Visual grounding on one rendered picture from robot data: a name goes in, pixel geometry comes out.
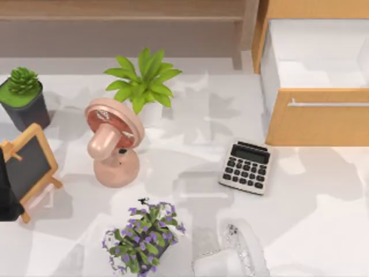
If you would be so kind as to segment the white calculator with black keys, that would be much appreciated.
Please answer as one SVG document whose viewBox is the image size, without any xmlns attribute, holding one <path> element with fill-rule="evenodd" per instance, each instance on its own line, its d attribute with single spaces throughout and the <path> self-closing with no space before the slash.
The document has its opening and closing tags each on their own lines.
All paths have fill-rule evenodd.
<svg viewBox="0 0 369 277">
<path fill-rule="evenodd" d="M 227 151 L 218 183 L 247 193 L 264 195 L 274 157 L 273 147 L 234 139 Z"/>
</svg>

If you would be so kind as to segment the green leafy plant white pot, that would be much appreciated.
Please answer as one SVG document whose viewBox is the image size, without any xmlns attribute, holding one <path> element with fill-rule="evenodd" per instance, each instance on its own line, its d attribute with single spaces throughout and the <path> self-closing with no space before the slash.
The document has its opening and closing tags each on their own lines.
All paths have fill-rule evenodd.
<svg viewBox="0 0 369 277">
<path fill-rule="evenodd" d="M 164 51 L 151 52 L 143 48 L 135 67 L 127 57 L 115 57 L 119 66 L 106 69 L 103 73 L 117 79 L 107 91 L 115 91 L 114 99 L 127 104 L 139 117 L 144 127 L 157 125 L 165 108 L 171 108 L 174 94 L 165 82 L 182 74 L 173 64 L 164 62 Z"/>
</svg>

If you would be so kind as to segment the pink desk fan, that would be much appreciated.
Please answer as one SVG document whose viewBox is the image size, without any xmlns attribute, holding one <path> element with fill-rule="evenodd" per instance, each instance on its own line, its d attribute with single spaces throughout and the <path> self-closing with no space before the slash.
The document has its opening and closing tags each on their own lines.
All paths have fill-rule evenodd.
<svg viewBox="0 0 369 277">
<path fill-rule="evenodd" d="M 93 159 L 96 179 L 109 188 L 132 183 L 140 170 L 134 148 L 145 136 L 138 115 L 124 103 L 105 97 L 91 100 L 84 114 L 93 132 L 87 152 Z"/>
</svg>

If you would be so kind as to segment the purple flowering plant in pot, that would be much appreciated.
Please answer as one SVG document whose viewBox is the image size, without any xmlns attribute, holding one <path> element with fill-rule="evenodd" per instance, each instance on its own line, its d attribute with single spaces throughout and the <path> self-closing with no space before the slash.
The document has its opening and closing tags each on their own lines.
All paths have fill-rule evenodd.
<svg viewBox="0 0 369 277">
<path fill-rule="evenodd" d="M 178 243 L 177 233 L 185 234 L 186 228 L 176 219 L 173 204 L 164 201 L 151 204 L 147 197 L 138 201 L 142 207 L 129 208 L 127 225 L 107 230 L 101 247 L 109 254 L 115 273 L 148 277 L 150 272 L 157 271 L 168 247 Z"/>
</svg>

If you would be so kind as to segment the wooden open shelf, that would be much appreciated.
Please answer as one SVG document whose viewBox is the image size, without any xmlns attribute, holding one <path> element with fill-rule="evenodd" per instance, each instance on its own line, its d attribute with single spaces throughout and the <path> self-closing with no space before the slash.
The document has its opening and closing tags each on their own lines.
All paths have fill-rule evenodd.
<svg viewBox="0 0 369 277">
<path fill-rule="evenodd" d="M 1 58 L 228 58 L 251 47 L 259 0 L 0 0 Z"/>
</svg>

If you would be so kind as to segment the white desk fan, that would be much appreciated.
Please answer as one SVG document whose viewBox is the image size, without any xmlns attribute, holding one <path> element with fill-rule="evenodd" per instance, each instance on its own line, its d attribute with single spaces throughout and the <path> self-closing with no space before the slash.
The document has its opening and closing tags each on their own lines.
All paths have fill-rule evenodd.
<svg viewBox="0 0 369 277">
<path fill-rule="evenodd" d="M 221 231 L 221 248 L 192 261 L 194 277 L 271 277 L 263 247 L 245 220 L 223 221 Z"/>
</svg>

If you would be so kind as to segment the pale wooden drawer front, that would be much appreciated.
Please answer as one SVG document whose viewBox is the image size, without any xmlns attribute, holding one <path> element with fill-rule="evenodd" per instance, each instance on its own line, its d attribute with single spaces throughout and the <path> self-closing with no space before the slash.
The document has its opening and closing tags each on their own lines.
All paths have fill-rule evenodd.
<svg viewBox="0 0 369 277">
<path fill-rule="evenodd" d="M 280 88 L 267 144 L 369 147 L 369 107 L 288 107 L 292 98 L 296 102 L 369 102 L 369 88 Z"/>
</svg>

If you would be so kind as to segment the pulled out drawer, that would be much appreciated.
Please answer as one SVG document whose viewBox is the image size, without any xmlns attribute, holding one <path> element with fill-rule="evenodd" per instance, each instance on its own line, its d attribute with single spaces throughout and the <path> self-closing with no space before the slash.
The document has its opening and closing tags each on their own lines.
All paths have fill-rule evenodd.
<svg viewBox="0 0 369 277">
<path fill-rule="evenodd" d="M 266 120 L 280 88 L 369 88 L 369 20 L 270 20 L 261 87 Z"/>
</svg>

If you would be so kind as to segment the framed blackboard on wooden easel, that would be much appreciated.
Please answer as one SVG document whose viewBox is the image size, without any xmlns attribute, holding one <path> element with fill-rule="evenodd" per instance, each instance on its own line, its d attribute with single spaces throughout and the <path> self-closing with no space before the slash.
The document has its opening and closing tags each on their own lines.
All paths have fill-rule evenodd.
<svg viewBox="0 0 369 277">
<path fill-rule="evenodd" d="M 62 187 L 61 181 L 54 177 L 58 164 L 43 129 L 36 123 L 25 129 L 15 140 L 3 141 L 0 147 L 12 191 L 24 207 L 24 213 L 18 218 L 27 223 L 30 216 L 25 204 L 49 184 L 57 189 Z"/>
</svg>

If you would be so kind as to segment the wooden cabinet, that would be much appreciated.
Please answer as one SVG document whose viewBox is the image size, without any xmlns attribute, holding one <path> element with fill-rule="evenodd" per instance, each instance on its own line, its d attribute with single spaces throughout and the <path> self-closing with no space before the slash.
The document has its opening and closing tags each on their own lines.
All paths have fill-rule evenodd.
<svg viewBox="0 0 369 277">
<path fill-rule="evenodd" d="M 255 74 L 261 71 L 268 21 L 272 19 L 369 19 L 369 0 L 259 0 L 251 44 Z"/>
</svg>

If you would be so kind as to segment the succulent in dark square pot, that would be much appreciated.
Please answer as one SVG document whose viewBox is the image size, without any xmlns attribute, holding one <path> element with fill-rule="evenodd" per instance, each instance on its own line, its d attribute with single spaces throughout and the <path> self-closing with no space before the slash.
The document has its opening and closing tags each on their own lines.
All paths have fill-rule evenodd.
<svg viewBox="0 0 369 277">
<path fill-rule="evenodd" d="M 43 84 L 38 74 L 26 67 L 12 69 L 10 76 L 0 84 L 0 104 L 21 132 L 33 123 L 42 129 L 51 123 Z"/>
</svg>

